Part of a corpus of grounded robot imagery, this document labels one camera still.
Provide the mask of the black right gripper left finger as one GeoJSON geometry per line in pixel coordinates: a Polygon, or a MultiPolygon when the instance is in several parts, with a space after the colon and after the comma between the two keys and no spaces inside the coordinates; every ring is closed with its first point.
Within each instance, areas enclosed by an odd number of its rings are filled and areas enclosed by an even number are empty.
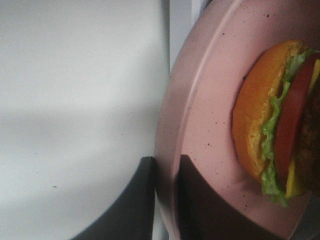
{"type": "Polygon", "coordinates": [[[156,160],[143,157],[114,203],[74,240],[151,240],[155,212],[156,160]]]}

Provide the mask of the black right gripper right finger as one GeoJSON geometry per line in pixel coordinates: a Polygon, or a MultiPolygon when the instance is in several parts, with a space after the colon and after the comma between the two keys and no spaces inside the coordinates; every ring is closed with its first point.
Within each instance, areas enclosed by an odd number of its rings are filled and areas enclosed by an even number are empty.
{"type": "Polygon", "coordinates": [[[201,176],[188,155],[180,157],[177,211],[182,240],[278,239],[225,202],[201,176]]]}

